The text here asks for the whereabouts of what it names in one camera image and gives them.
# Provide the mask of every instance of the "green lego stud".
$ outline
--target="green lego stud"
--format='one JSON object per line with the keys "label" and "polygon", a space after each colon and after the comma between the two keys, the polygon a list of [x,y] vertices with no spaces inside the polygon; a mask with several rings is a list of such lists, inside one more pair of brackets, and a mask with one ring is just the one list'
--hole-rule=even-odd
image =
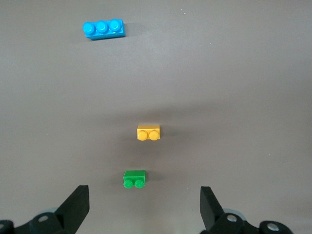
{"label": "green lego stud", "polygon": [[123,186],[130,189],[134,185],[141,189],[145,185],[145,175],[146,171],[126,171],[123,176]]}

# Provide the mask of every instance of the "blue lego stud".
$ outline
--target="blue lego stud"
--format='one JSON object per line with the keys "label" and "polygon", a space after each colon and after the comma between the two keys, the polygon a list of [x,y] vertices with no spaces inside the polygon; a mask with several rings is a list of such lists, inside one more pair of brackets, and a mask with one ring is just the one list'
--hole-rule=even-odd
{"label": "blue lego stud", "polygon": [[85,22],[82,27],[85,36],[91,40],[125,37],[126,32],[122,19]]}

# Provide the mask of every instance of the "metal screw head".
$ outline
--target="metal screw head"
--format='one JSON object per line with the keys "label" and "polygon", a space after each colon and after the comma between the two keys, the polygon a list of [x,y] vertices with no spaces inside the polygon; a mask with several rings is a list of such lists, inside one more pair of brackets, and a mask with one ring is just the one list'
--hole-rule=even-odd
{"label": "metal screw head", "polygon": [[236,221],[237,221],[237,218],[236,218],[234,215],[232,215],[232,214],[229,214],[229,215],[227,216],[227,219],[228,219],[228,221],[230,221],[230,222],[236,222]]}
{"label": "metal screw head", "polygon": [[48,218],[49,218],[48,216],[44,215],[44,216],[41,216],[41,217],[38,219],[38,221],[39,221],[39,222],[43,222],[43,221],[46,221]]}
{"label": "metal screw head", "polygon": [[273,223],[268,223],[268,224],[267,224],[267,227],[268,227],[268,229],[270,229],[271,231],[275,231],[275,232],[279,231],[278,226],[276,226],[276,225],[273,224]]}

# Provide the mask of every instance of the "yellow lego stud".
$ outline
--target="yellow lego stud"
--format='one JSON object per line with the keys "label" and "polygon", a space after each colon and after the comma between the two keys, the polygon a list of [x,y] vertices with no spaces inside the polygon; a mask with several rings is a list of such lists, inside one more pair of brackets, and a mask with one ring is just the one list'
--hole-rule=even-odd
{"label": "yellow lego stud", "polygon": [[137,127],[138,140],[158,140],[160,139],[159,125],[139,125]]}

